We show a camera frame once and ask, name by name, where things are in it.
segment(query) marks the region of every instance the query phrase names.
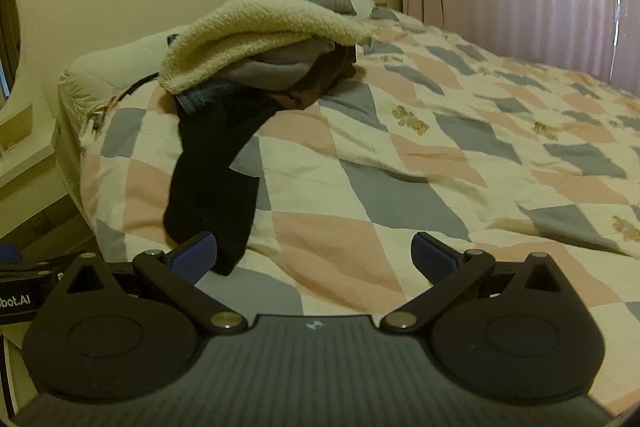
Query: cream sherpa fleece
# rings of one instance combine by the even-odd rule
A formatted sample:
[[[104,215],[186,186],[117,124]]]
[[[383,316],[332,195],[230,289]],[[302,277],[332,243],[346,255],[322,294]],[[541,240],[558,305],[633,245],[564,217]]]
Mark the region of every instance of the cream sherpa fleece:
[[[227,0],[172,42],[158,81],[171,94],[178,94],[241,58],[314,35],[342,46],[371,39],[370,32],[353,18],[308,1]]]

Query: mirror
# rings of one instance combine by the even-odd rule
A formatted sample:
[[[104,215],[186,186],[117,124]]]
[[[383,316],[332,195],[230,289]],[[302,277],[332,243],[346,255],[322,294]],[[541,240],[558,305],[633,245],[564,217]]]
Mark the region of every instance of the mirror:
[[[15,0],[0,0],[0,107],[9,98],[20,59],[20,23]]]

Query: metal pivot screw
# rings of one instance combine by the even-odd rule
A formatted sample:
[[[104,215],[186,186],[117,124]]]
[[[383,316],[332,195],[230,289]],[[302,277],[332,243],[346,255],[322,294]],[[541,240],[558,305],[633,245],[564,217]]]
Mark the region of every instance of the metal pivot screw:
[[[209,320],[215,327],[228,330],[242,324],[242,315],[236,312],[218,312],[211,315]]]
[[[410,328],[415,326],[418,318],[411,312],[391,312],[385,317],[385,322],[392,328]]]

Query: checkered bedspread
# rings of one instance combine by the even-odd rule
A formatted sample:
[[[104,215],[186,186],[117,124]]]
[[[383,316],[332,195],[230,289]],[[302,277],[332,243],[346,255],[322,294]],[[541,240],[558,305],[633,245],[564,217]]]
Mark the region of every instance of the checkered bedspread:
[[[417,231],[499,261],[547,251],[606,338],[593,397],[613,412],[640,400],[640,99],[388,9],[367,24],[356,76],[278,113],[235,159],[260,176],[252,235],[231,276],[198,287],[249,317],[378,320],[429,287]],[[82,201],[108,261],[174,246],[177,124],[152,82],[85,135]]]

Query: logo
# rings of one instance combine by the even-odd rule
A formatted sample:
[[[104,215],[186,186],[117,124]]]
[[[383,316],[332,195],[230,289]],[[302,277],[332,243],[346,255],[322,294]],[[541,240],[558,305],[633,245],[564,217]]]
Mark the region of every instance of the logo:
[[[8,299],[0,299],[0,308],[14,308],[16,306],[22,306],[23,304],[31,304],[31,297],[29,295],[20,295],[20,297],[9,297]]]
[[[319,329],[324,328],[324,323],[316,319],[314,321],[310,321],[306,323],[305,326],[309,328],[311,331],[318,331]]]

